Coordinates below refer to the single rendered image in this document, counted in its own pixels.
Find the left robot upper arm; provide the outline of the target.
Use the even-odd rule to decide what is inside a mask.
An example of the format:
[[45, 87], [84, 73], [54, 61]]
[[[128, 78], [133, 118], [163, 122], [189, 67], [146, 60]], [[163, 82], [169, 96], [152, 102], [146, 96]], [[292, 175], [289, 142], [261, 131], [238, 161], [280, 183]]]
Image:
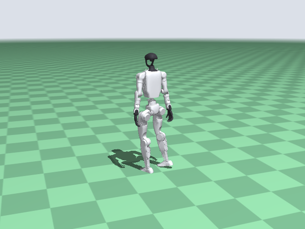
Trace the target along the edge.
[[143, 79], [145, 78], [145, 72], [136, 74], [136, 87], [138, 92], [138, 97], [142, 96], [142, 83]]

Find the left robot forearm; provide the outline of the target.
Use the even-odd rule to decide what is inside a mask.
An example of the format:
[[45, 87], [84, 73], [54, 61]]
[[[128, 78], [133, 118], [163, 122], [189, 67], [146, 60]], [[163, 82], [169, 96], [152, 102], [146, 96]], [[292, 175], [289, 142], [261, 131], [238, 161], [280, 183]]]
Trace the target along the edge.
[[134, 98], [135, 102], [134, 102], [134, 110], [133, 111], [135, 113], [135, 110], [138, 110], [138, 113], [139, 113], [141, 98], [138, 97], [138, 92], [137, 91], [135, 91], [134, 97], [135, 97]]

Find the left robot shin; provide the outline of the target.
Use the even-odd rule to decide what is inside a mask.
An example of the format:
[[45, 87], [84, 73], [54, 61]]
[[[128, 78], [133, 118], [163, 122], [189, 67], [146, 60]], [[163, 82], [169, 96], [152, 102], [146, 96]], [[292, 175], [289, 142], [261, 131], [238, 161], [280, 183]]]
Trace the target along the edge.
[[142, 152], [142, 156], [144, 158], [144, 163], [146, 166], [145, 168], [148, 169], [148, 167], [150, 167], [151, 148], [150, 148], [150, 146], [147, 146], [147, 142], [144, 139], [141, 141], [141, 152]]

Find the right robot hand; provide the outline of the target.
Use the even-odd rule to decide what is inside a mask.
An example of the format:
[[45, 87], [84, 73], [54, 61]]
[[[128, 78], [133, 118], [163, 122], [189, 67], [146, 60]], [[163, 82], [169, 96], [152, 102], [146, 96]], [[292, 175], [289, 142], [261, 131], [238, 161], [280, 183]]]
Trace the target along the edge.
[[172, 109], [171, 105], [168, 105], [168, 107], [169, 107], [169, 109], [166, 109], [166, 110], [168, 110], [168, 114], [167, 114], [166, 118], [169, 116], [169, 119], [167, 121], [170, 122], [173, 120], [173, 113], [171, 111], [171, 109]]

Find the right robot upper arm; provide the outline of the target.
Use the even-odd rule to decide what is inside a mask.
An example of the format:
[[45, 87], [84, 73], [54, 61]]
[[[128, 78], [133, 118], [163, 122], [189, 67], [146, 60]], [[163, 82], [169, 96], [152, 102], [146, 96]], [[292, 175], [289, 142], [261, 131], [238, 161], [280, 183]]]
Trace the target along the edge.
[[162, 71], [161, 71], [161, 73], [162, 73], [162, 89], [161, 89], [161, 93], [162, 94], [166, 94], [166, 93], [168, 93], [167, 80], [166, 80], [167, 74], [166, 74], [166, 72], [162, 72]]

